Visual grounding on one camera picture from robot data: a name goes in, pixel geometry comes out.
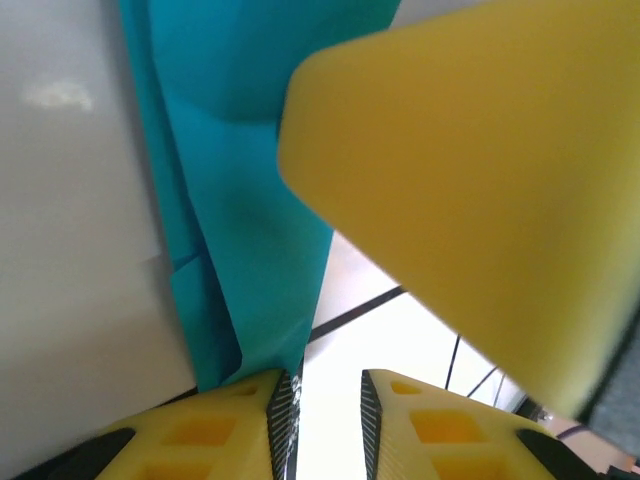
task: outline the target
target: yellow robot part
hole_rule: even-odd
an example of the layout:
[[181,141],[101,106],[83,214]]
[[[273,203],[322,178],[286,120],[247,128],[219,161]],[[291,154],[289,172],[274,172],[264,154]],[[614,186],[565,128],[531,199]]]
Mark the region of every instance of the yellow robot part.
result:
[[640,292],[640,1],[502,0],[295,72],[286,183],[575,415]]
[[135,435],[97,479],[284,478],[292,398],[270,371],[118,422]]
[[370,480],[598,478],[536,423],[385,370],[363,372],[362,426]]

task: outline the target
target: black cable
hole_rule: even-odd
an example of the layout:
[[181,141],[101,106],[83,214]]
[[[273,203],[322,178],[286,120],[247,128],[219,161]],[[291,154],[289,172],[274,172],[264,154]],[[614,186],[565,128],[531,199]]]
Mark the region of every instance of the black cable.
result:
[[170,400],[167,400],[166,402],[162,402],[160,405],[156,405],[156,408],[157,407],[164,407],[165,405],[169,405],[170,403],[178,402],[180,400],[184,400],[185,398],[192,397],[192,396],[196,395],[197,393],[198,393],[198,387],[193,387],[191,390],[187,390],[186,392],[183,392],[180,395],[175,396]]
[[498,405],[498,399],[500,398],[500,392],[502,391],[502,384],[504,383],[504,378],[507,376],[506,373],[502,374],[502,378],[500,378],[500,384],[498,385],[498,391],[496,392],[496,396],[493,399],[493,408]]
[[567,428],[564,432],[560,432],[556,435],[556,438],[558,440],[566,440],[569,437],[573,437],[576,433],[585,432],[587,430],[589,429],[584,425],[575,425],[571,428]]
[[482,380],[480,380],[480,382],[479,382],[475,387],[473,387],[473,390],[471,390],[471,391],[467,394],[467,398],[471,398],[471,396],[472,396],[474,393],[476,393],[476,392],[478,391],[478,389],[479,389],[482,385],[484,385],[484,382],[486,382],[486,381],[489,379],[489,377],[490,377],[491,375],[493,375],[497,370],[498,370],[498,367],[493,367],[493,368],[489,371],[489,373],[487,373],[487,374],[484,376],[484,378],[483,378]]
[[404,288],[401,285],[392,288],[371,300],[364,302],[362,305],[358,305],[355,308],[352,308],[348,312],[343,313],[342,315],[338,315],[336,318],[329,320],[328,322],[323,323],[322,325],[318,325],[313,330],[311,330],[311,336],[309,337],[309,342],[315,342],[319,338],[324,337],[325,335],[330,334],[334,330],[337,330],[340,327],[344,327],[347,323],[355,320],[358,317],[361,317],[365,313],[369,313],[371,310],[378,308],[380,305],[387,303],[390,300],[402,295],[405,293]]
[[451,383],[451,375],[453,374],[453,364],[456,362],[456,355],[458,354],[458,346],[460,345],[460,334],[456,337],[456,343],[453,345],[453,353],[451,354],[451,362],[449,362],[449,373],[447,373],[447,380],[444,382],[444,389],[449,390],[449,383]]

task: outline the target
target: yellow foam piece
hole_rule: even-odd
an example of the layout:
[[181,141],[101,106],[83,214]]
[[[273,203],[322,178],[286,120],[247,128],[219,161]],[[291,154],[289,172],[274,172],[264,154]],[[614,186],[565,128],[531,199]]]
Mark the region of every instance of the yellow foam piece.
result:
[[504,0],[319,52],[286,183],[575,414],[640,292],[640,1]]
[[280,375],[266,372],[112,425],[136,434],[98,480],[273,478],[266,409]]
[[382,407],[377,480],[554,480],[516,437],[523,428],[549,435],[540,425],[394,372],[368,373]]

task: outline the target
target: black rubber strip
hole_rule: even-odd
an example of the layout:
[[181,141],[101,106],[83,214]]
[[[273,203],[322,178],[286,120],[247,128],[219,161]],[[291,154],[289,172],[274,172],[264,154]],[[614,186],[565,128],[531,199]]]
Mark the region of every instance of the black rubber strip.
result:
[[17,477],[13,477],[12,480],[47,480],[51,472],[53,472],[60,465],[68,462],[71,458],[78,452],[80,449],[80,445],[76,445],[75,447],[63,452],[59,455],[56,455],[53,458],[37,465],[26,472],[19,474]]
[[95,480],[135,434],[133,428],[121,428],[92,438],[68,462],[51,472],[47,480]]
[[535,430],[522,429],[516,435],[556,480],[599,480],[589,465],[560,440]]
[[380,305],[384,305],[385,303],[393,300],[396,297],[399,297],[405,293],[404,288],[398,285],[391,290],[384,292],[381,295],[378,295],[375,298],[372,298],[368,302],[363,303],[362,305],[358,305],[355,308],[352,308],[348,312],[343,313],[342,315],[338,315],[333,320],[329,320],[322,325],[318,325],[316,328],[311,330],[311,336],[309,337],[309,343],[315,342],[316,340],[324,337],[325,335],[330,334],[331,332],[337,330],[340,327],[344,327],[346,324],[352,322],[358,317],[361,317],[365,313],[369,313],[371,310],[378,308]]

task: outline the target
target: teal fabric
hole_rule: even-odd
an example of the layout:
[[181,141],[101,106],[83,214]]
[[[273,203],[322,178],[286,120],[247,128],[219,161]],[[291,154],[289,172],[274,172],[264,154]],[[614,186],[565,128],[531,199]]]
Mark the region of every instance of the teal fabric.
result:
[[173,295],[198,387],[295,371],[331,230],[284,186],[295,67],[390,24],[399,0],[121,0]]

